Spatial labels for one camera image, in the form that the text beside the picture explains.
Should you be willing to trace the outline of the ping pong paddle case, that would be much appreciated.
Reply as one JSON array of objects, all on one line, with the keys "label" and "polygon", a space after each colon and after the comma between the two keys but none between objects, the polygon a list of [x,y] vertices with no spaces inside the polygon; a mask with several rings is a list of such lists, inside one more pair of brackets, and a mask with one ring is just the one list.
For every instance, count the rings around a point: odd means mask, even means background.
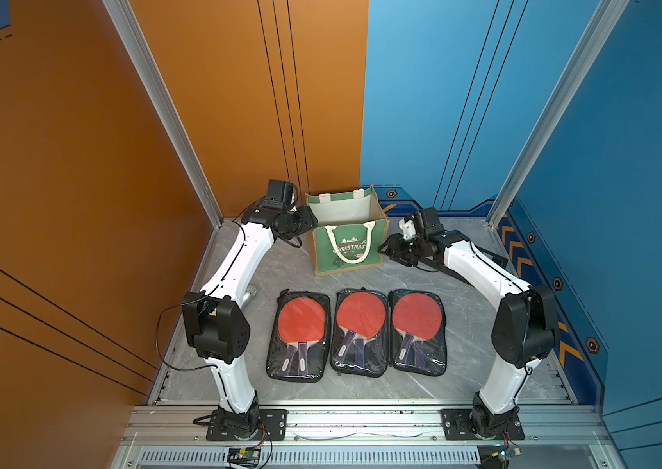
[{"label": "ping pong paddle case", "polygon": [[389,300],[375,290],[337,293],[329,365],[339,373],[381,377],[389,364]]},{"label": "ping pong paddle case", "polygon": [[285,289],[276,302],[266,373],[280,381],[317,383],[329,358],[330,297]]},{"label": "ping pong paddle case", "polygon": [[447,369],[446,314],[431,292],[395,289],[389,293],[391,342],[389,362],[395,369],[438,377]]}]

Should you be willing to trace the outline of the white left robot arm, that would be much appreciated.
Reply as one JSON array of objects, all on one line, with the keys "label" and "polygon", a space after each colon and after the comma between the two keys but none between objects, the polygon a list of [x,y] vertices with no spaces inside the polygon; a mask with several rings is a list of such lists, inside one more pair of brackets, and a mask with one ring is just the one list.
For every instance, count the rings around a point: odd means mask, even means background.
[{"label": "white left robot arm", "polygon": [[310,208],[298,205],[294,184],[269,181],[266,195],[242,214],[221,266],[182,301],[188,346],[204,360],[219,392],[210,421],[242,438],[257,430],[260,419],[258,394],[243,359],[251,336],[242,311],[250,281],[276,240],[289,242],[316,226]]}]

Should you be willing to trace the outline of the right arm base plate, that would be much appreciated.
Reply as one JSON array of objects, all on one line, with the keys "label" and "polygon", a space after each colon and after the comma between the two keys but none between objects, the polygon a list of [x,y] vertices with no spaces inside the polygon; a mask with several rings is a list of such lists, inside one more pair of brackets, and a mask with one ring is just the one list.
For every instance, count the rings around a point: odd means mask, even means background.
[{"label": "right arm base plate", "polygon": [[523,441],[525,434],[518,418],[519,408],[504,414],[491,414],[486,408],[444,408],[441,423],[448,441]]}]

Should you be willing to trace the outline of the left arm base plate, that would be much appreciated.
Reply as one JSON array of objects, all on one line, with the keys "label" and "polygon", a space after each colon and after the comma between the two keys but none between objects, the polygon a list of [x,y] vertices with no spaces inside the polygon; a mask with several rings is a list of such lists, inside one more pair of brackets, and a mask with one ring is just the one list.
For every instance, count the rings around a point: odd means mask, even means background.
[{"label": "left arm base plate", "polygon": [[206,432],[208,441],[281,442],[287,430],[288,410],[285,408],[251,408],[246,414],[234,414],[223,408],[214,410]]}]

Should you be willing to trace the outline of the green jute canvas bag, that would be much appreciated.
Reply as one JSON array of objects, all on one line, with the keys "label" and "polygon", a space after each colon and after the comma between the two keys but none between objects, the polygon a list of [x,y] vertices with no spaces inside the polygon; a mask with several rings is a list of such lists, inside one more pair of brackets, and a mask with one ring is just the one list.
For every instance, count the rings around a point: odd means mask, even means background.
[{"label": "green jute canvas bag", "polygon": [[317,219],[311,232],[311,261],[317,277],[379,268],[379,248],[389,234],[389,218],[374,188],[307,195]]}]

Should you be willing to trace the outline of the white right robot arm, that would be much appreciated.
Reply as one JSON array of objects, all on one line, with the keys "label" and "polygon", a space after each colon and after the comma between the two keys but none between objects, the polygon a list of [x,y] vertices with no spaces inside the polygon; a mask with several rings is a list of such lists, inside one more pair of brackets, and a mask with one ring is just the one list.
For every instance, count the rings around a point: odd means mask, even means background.
[{"label": "white right robot arm", "polygon": [[530,376],[559,343],[553,291],[510,273],[462,232],[446,230],[433,207],[401,219],[379,252],[406,267],[424,261],[473,286],[495,308],[496,358],[473,398],[469,424],[478,439],[504,436],[518,423],[518,398]]}]

